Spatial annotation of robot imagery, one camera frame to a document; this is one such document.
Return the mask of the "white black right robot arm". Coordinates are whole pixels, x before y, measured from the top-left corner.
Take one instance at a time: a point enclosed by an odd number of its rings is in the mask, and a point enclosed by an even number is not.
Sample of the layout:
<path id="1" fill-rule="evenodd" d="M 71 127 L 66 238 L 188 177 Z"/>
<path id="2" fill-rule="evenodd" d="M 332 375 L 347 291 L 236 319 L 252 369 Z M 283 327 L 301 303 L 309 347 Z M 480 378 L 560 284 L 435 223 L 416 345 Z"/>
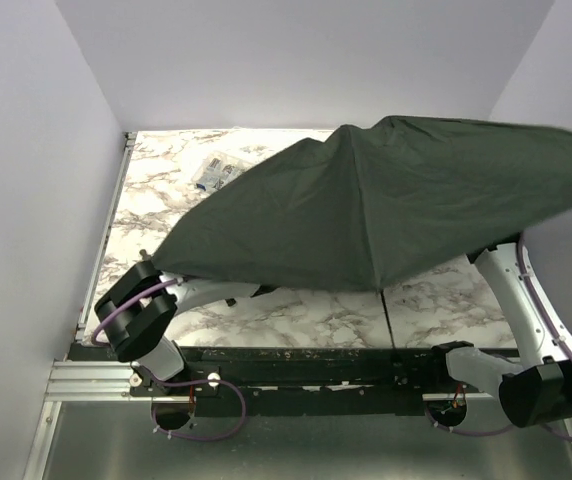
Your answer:
<path id="1" fill-rule="evenodd" d="M 497 400 L 514 427 L 548 427 L 572 418 L 572 334 L 546 296 L 524 240 L 517 236 L 469 259 L 491 287 L 520 361 L 450 342 L 433 348 L 445 374 Z"/>

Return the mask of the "dark green folding umbrella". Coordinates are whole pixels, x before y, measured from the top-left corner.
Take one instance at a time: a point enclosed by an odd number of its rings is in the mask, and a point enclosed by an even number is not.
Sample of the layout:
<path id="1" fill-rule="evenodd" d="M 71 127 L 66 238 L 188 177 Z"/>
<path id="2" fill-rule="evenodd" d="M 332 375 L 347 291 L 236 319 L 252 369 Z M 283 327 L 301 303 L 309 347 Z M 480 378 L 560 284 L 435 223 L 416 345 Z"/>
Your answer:
<path id="1" fill-rule="evenodd" d="M 572 209 L 572 132 L 389 116 L 301 140 L 185 213 L 166 273 L 377 291 Z"/>

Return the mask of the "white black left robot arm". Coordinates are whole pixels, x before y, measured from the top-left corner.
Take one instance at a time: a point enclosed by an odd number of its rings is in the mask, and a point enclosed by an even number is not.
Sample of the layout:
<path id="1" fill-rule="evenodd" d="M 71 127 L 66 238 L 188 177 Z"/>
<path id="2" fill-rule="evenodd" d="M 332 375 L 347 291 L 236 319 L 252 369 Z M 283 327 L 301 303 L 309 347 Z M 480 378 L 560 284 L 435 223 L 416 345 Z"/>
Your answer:
<path id="1" fill-rule="evenodd" d="M 165 337 L 178 315 L 211 303 L 253 298 L 274 286 L 182 277 L 156 269 L 150 260 L 131 267 L 95 304 L 99 325 L 91 343 L 108 346 L 122 363 L 135 362 L 154 381 L 176 377 L 186 361 Z"/>

